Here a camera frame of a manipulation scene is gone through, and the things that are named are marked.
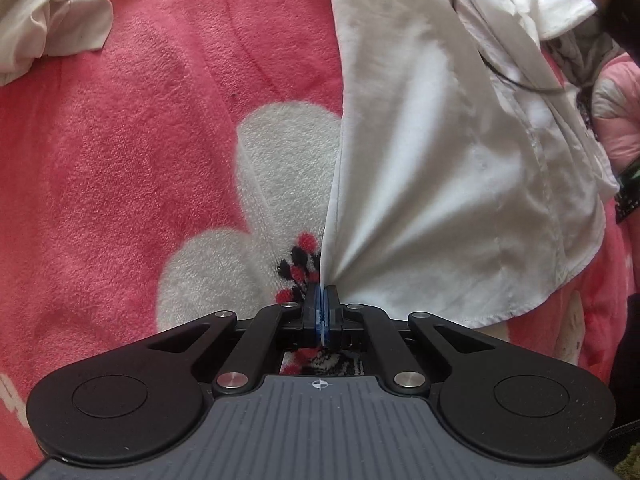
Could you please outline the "pink quilt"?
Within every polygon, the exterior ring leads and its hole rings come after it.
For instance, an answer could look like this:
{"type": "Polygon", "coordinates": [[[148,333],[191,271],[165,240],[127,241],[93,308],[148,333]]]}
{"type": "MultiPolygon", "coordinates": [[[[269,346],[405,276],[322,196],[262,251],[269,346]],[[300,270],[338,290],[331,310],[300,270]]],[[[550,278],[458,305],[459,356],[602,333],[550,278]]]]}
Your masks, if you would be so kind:
{"type": "Polygon", "coordinates": [[[608,62],[593,87],[593,128],[616,174],[639,158],[639,66],[628,53],[608,62]]]}

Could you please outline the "grey clothes pile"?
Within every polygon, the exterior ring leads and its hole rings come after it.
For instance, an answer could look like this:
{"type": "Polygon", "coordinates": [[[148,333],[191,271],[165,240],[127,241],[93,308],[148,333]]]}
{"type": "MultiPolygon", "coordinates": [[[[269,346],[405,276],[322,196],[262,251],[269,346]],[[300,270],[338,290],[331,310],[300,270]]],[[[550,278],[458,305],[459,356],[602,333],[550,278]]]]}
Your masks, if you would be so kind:
{"type": "Polygon", "coordinates": [[[577,88],[589,88],[596,82],[606,63],[621,55],[624,49],[600,29],[592,16],[565,34],[544,42],[568,82],[577,88]]]}

